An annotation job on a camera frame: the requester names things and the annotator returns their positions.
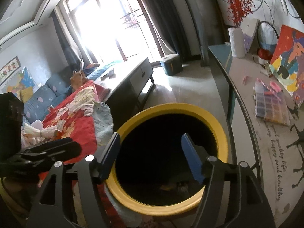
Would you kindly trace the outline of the yellow rimmed black trash bin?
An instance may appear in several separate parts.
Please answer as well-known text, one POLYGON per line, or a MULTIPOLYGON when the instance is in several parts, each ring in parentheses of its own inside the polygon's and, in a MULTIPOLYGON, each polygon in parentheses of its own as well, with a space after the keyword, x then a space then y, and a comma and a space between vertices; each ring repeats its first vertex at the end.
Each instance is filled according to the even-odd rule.
POLYGON ((228 161, 223 127, 210 112, 192 104, 148 108, 117 132, 121 147, 106 183, 119 203, 143 215, 176 216, 199 205, 205 188, 191 176, 183 135, 209 155, 228 161))

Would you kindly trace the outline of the red floral blanket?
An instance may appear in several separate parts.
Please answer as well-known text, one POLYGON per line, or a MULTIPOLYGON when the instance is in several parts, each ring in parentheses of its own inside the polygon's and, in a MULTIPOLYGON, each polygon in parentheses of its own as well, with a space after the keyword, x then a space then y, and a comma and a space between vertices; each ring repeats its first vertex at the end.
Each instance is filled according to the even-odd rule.
POLYGON ((87 82, 76 92, 69 95, 60 105, 46 116, 43 121, 44 126, 58 126, 63 138, 70 137, 81 146, 79 156, 71 158, 69 164, 80 162, 87 155, 94 154, 99 147, 106 146, 110 141, 111 132, 103 145, 99 146, 98 138, 95 135, 95 125, 93 115, 94 109, 101 107, 102 112, 109 115, 109 107, 99 102, 97 91, 93 81, 87 82))

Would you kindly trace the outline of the yellow cushion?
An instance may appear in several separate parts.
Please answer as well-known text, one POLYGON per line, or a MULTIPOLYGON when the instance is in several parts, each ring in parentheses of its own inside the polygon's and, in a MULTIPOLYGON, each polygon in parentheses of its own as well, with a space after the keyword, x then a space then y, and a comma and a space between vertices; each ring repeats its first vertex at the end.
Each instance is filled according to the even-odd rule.
POLYGON ((20 98, 23 103, 26 103, 33 95, 33 87, 29 86, 28 88, 20 90, 20 98))

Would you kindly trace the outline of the china map poster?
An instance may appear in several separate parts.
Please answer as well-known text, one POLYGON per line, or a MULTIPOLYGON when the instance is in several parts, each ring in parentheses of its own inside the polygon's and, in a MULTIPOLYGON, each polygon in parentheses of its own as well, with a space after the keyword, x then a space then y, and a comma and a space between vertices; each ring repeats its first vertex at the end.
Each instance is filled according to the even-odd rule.
POLYGON ((18 70, 13 76, 7 81, 7 83, 2 87, 2 93, 12 92, 15 96, 19 96, 20 91, 34 87, 36 85, 33 80, 28 68, 23 67, 22 70, 18 70))

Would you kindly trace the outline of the tv console cabinet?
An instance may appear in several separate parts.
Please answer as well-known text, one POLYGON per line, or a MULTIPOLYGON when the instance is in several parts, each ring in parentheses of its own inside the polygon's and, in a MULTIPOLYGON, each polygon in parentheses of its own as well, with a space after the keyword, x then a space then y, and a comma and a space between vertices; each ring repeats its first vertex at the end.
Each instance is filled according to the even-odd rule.
POLYGON ((226 44, 210 46, 209 51, 230 128, 233 161, 246 161, 253 168, 277 227, 303 227, 303 108, 283 89, 290 125, 257 117, 255 82, 270 84, 274 79, 252 55, 234 58, 226 44))

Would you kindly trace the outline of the blue sectional sofa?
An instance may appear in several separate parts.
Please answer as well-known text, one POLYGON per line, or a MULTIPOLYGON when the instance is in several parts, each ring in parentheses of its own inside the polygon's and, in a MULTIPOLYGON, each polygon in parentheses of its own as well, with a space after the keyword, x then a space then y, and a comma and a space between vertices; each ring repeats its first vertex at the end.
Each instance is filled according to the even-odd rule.
POLYGON ((31 124, 36 120, 44 120, 49 114, 49 107, 56 107, 72 93, 72 70, 65 67, 52 74, 47 82, 33 93, 24 104, 24 122, 31 124))

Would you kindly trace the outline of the clear bead organiser box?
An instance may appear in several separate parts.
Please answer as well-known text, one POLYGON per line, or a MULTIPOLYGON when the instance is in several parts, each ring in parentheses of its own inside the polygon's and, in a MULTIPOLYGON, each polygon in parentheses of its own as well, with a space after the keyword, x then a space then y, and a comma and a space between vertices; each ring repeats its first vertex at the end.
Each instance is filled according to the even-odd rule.
POLYGON ((270 91, 266 84, 258 79, 253 91, 256 117, 280 125, 290 125, 289 111, 283 93, 270 91))

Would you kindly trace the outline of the dark wooden coffee table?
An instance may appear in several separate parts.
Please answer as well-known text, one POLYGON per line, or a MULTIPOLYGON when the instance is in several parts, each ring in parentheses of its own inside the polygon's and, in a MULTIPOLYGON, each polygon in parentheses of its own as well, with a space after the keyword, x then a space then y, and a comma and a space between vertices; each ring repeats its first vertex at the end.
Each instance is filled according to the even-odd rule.
POLYGON ((114 130, 142 111, 155 83, 148 58, 138 57, 114 65, 114 75, 96 79, 95 84, 110 89, 104 103, 110 107, 114 130))

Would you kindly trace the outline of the colourful portrait painting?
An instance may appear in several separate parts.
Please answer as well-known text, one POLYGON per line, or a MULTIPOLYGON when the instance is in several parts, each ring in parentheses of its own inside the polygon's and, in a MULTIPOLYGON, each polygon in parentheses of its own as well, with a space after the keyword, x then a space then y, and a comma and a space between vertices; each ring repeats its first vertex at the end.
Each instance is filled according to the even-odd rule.
POLYGON ((303 53, 303 33, 282 25, 270 69, 299 107, 303 103, 303 53))

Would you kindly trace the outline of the blue storage stool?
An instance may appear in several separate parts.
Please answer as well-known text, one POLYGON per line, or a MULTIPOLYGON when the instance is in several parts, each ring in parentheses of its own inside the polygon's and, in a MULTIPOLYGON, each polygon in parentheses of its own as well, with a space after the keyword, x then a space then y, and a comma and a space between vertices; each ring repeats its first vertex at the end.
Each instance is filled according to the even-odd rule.
POLYGON ((173 76, 183 71, 182 61, 178 54, 164 56, 160 59, 160 64, 168 76, 173 76))

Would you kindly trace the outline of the white paper towel roll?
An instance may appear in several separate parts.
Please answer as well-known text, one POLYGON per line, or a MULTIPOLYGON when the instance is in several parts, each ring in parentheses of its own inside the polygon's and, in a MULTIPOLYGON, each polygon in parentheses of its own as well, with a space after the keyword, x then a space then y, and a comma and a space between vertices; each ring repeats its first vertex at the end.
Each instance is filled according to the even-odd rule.
POLYGON ((232 56, 235 58, 244 58, 245 48, 244 48, 244 37, 243 37, 242 29, 230 27, 228 28, 228 33, 230 38, 232 56))

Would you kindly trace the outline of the dark grey right curtain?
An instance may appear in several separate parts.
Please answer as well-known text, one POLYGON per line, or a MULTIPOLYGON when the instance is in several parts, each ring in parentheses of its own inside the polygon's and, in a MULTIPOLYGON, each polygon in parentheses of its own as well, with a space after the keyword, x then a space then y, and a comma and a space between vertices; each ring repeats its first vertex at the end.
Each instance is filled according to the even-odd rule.
POLYGON ((142 0, 165 55, 178 54, 183 62, 191 59, 191 50, 173 0, 142 0))

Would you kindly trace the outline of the red berry branches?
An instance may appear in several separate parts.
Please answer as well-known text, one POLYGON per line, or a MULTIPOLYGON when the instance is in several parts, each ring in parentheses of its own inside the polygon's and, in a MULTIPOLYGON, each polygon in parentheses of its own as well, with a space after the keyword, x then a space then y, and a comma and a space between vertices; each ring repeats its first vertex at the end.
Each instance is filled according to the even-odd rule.
POLYGON ((253 14, 255 8, 254 0, 230 0, 228 5, 228 20, 236 28, 240 27, 249 14, 253 14))

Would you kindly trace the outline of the grey standing air conditioner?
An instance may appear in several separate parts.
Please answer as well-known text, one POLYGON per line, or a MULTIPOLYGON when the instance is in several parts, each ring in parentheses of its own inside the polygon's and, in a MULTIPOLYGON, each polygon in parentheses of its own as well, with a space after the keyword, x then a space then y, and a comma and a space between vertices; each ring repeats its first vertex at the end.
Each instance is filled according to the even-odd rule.
POLYGON ((192 23, 194 25, 194 30, 196 33, 196 38, 198 40, 198 45, 200 49, 201 56, 201 67, 209 67, 210 66, 210 58, 208 52, 208 41, 207 35, 205 32, 205 27, 203 23, 203 17, 198 8, 198 4, 196 0, 185 0, 188 6, 188 10, 191 15, 192 23))

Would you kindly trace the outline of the right embroidery wall picture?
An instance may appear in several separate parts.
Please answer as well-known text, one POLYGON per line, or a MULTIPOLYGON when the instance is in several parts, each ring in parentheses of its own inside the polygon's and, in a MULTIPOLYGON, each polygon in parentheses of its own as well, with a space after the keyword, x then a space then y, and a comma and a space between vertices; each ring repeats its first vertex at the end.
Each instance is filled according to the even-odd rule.
POLYGON ((21 67, 18 56, 14 57, 1 68, 0 85, 4 84, 8 78, 21 67))

